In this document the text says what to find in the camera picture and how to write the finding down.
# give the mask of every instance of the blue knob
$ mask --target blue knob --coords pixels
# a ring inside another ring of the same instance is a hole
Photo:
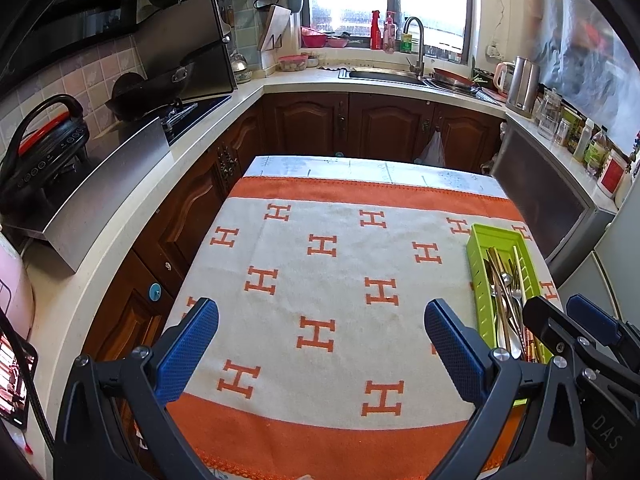
[[[162,287],[158,283],[154,283],[149,287],[149,299],[151,301],[158,301],[162,294]]]

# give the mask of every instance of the kitchen counter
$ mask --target kitchen counter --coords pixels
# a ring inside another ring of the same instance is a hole
[[[229,101],[204,117],[171,146],[170,152],[113,215],[78,272],[71,273],[51,248],[33,244],[26,251],[24,261],[36,301],[30,336],[30,342],[39,354],[35,383],[53,431],[69,367],[82,349],[100,301],[133,242],[162,200],[202,153],[262,95],[309,91],[386,94],[451,104],[500,118],[506,116],[504,107],[473,98],[405,84],[338,79],[337,72],[318,69],[276,73],[240,85]],[[455,176],[459,173],[446,174]],[[46,478],[52,478],[52,459],[45,450],[32,413],[27,440],[34,450],[37,469]]]
[[[613,199],[607,197],[598,187],[596,180],[591,177],[584,166],[574,159],[574,156],[563,147],[552,140],[546,139],[538,133],[538,126],[533,121],[518,115],[517,113],[505,109],[505,114],[509,121],[515,123],[521,130],[527,132],[536,142],[543,146],[552,156],[549,158],[556,164],[556,167],[571,179],[593,200],[593,203],[600,209],[616,214],[618,208]]]

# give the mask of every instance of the orange h pattern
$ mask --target orange h pattern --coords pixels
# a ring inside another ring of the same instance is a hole
[[[233,383],[225,383],[224,379],[220,379],[218,381],[218,391],[222,390],[231,390],[232,392],[237,392],[239,394],[243,394],[247,399],[251,399],[251,395],[254,392],[253,386],[247,386],[246,388],[241,388],[240,379],[242,378],[242,374],[251,374],[251,377],[254,379],[258,378],[260,374],[260,367],[257,366],[255,368],[247,368],[245,366],[238,366],[231,362],[230,359],[226,360],[225,366],[222,368],[225,372],[227,370],[235,370],[236,377],[234,378]]]
[[[275,209],[276,210],[276,214],[272,215],[269,213],[270,209]],[[267,206],[267,214],[264,216],[264,219],[266,220],[267,218],[273,218],[276,220],[284,220],[285,222],[289,221],[289,215],[283,215],[280,216],[280,211],[291,211],[291,206],[290,205],[277,205],[277,204],[269,204]]]
[[[310,256],[312,254],[330,254],[334,258],[336,257],[337,250],[335,249],[335,247],[333,249],[327,250],[327,249],[324,248],[324,244],[325,243],[337,244],[338,243],[338,237],[337,236],[314,236],[314,235],[309,235],[309,241],[310,242],[315,242],[316,240],[320,241],[320,248],[319,249],[314,249],[313,247],[308,247],[308,248],[306,248],[306,254],[309,254]]]
[[[380,211],[380,212],[371,212],[371,211],[363,211],[362,209],[360,210],[360,216],[369,216],[369,221],[364,221],[364,220],[360,220],[360,227],[364,227],[365,225],[377,225],[378,227],[382,227],[383,229],[386,229],[386,222],[382,221],[382,222],[376,222],[376,216],[379,216],[380,218],[384,218],[385,217],[385,212],[384,211]]]
[[[545,298],[547,298],[548,300],[558,299],[558,294],[556,294],[554,284],[552,282],[546,282],[546,283],[540,282],[540,286],[542,288],[546,288],[546,292],[543,291],[543,293],[545,294]]]
[[[415,255],[415,261],[416,263],[421,263],[421,262],[437,262],[439,264],[442,265],[442,258],[439,256],[431,256],[429,254],[429,250],[432,251],[437,251],[438,250],[438,246],[436,244],[418,244],[416,242],[413,242],[414,244],[414,249],[416,249],[418,251],[418,254]],[[424,251],[424,256],[422,256],[419,252],[419,250],[422,249]]]
[[[249,276],[251,276],[252,274],[260,274],[260,278],[258,279],[257,284],[246,282],[244,284],[244,290],[262,290],[263,292],[268,292],[272,296],[276,293],[275,285],[264,286],[264,277],[271,276],[275,280],[278,277],[278,269],[262,270],[256,269],[254,266],[250,266],[247,274]]]
[[[533,240],[533,238],[531,238],[531,236],[529,236],[529,233],[527,232],[527,228],[526,227],[521,227],[521,226],[517,226],[517,225],[512,225],[511,227],[513,228],[514,231],[520,231],[525,240]]]
[[[453,234],[471,234],[470,229],[465,229],[462,227],[463,225],[466,225],[466,220],[455,220],[453,218],[447,218],[447,224],[456,224],[458,226],[457,228],[450,228]]]
[[[369,278],[364,279],[364,286],[378,286],[379,295],[372,296],[370,294],[366,295],[367,304],[371,303],[393,303],[395,306],[398,306],[399,301],[398,297],[394,294],[393,296],[386,297],[385,296],[385,285],[390,286],[391,288],[396,288],[396,280],[370,280]]]
[[[240,229],[223,229],[222,227],[216,227],[217,233],[223,233],[222,238],[218,240],[216,237],[213,237],[209,242],[209,245],[219,244],[219,245],[228,245],[229,247],[233,247],[235,240],[227,240],[226,237],[228,235],[238,236]]]
[[[315,346],[316,348],[326,348],[331,353],[334,351],[334,340],[320,341],[320,329],[328,328],[330,332],[335,332],[335,319],[327,321],[313,321],[307,319],[304,316],[300,317],[300,328],[306,328],[312,326],[314,328],[314,338],[304,339],[301,335],[298,336],[298,343],[296,348],[302,348],[303,346]]]
[[[374,391],[380,391],[380,404],[377,406],[369,406],[368,402],[363,402],[362,416],[367,416],[369,413],[393,413],[395,416],[400,415],[402,402],[396,402],[395,406],[387,406],[386,396],[390,391],[395,391],[402,395],[404,392],[404,381],[399,381],[398,384],[374,384],[372,381],[367,381],[364,392],[368,395]]]

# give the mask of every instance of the tablecloth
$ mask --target tablecloth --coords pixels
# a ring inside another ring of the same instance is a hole
[[[428,476],[473,406],[460,399],[431,345],[424,308],[444,298],[476,326],[465,252],[475,222],[521,231],[546,297],[560,306],[507,199],[242,178],[168,320],[177,324],[202,296],[220,311],[185,393],[168,405],[203,462],[255,479]]]

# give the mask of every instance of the blue gripper pad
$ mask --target blue gripper pad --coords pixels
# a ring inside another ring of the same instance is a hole
[[[433,300],[427,304],[424,329],[460,397],[476,407],[481,406],[488,397],[491,364],[488,361],[490,349],[478,332],[464,326],[444,300]]]
[[[569,298],[566,313],[602,345],[615,346],[620,341],[618,322],[583,295]]]
[[[167,329],[153,346],[150,365],[161,406],[180,397],[217,330],[218,306],[200,298],[180,324]]]

